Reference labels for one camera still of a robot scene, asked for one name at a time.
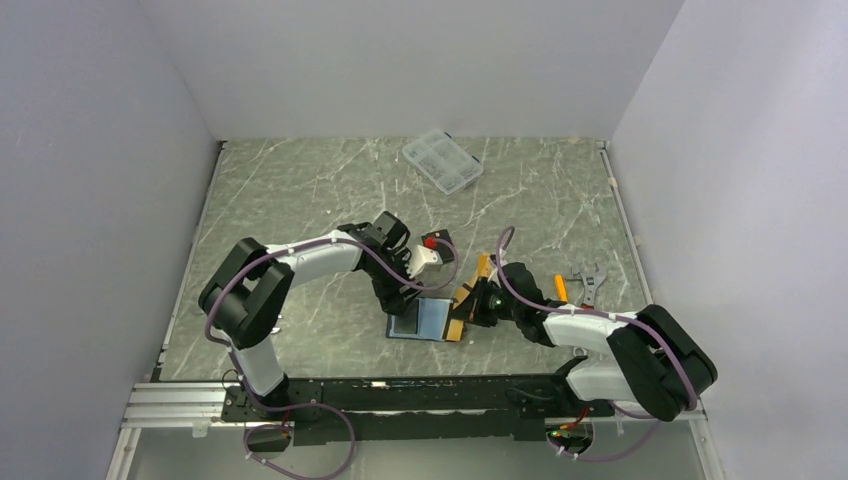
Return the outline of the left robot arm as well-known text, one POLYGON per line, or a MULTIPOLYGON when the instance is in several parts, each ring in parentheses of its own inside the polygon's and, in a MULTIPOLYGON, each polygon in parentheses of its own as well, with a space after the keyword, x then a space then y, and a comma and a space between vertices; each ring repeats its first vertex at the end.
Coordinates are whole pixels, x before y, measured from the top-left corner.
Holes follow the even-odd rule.
POLYGON ((264 420, 289 404, 289 379, 270 339, 290 290, 337 273, 362 271, 382 310, 404 313, 418 294, 409 271, 407 226, 384 211, 372 222, 345 224, 314 239, 265 246, 239 240, 198 298, 209 326, 222 332, 250 392, 248 407, 264 420))

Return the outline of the orange credit card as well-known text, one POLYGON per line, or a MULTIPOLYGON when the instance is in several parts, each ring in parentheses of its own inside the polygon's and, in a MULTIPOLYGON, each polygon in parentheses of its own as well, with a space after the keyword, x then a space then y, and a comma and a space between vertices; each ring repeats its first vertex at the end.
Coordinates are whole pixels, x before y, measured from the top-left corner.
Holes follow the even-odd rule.
POLYGON ((446 318, 443 340, 446 342, 459 342, 465 331, 465 323, 469 320, 472 310, 472 301, 466 298, 463 302, 453 299, 450 303, 446 318))

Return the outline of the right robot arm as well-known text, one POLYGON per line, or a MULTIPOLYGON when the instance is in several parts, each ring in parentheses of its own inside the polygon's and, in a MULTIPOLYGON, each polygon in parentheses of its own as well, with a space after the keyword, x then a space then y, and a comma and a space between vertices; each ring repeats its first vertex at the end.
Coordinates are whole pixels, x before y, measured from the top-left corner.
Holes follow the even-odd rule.
POLYGON ((480 327, 512 321, 532 343, 602 355, 600 361, 576 355, 552 374, 551 401, 564 415, 590 402, 630 402, 670 422, 718 379, 714 362, 664 307, 607 313, 557 302, 520 262, 495 270, 484 258, 457 289, 450 316, 480 327))

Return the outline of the blue leather card holder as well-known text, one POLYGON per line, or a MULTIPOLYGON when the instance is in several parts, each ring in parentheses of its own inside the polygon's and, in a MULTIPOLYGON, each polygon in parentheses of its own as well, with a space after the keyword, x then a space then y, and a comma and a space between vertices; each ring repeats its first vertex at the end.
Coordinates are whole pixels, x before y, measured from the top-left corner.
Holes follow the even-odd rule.
POLYGON ((386 337, 447 342, 451 303, 449 299, 416 298, 404 314, 388 316, 386 337))

